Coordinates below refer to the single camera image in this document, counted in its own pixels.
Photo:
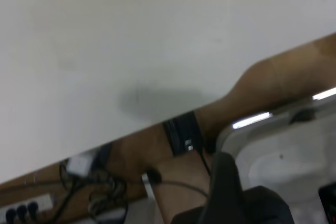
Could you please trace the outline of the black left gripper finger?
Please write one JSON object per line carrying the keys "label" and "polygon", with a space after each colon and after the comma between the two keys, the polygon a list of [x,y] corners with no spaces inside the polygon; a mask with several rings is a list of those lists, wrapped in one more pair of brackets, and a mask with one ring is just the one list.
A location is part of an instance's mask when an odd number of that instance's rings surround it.
{"label": "black left gripper finger", "polygon": [[210,195],[198,223],[243,223],[243,194],[235,160],[217,153],[213,159]]}

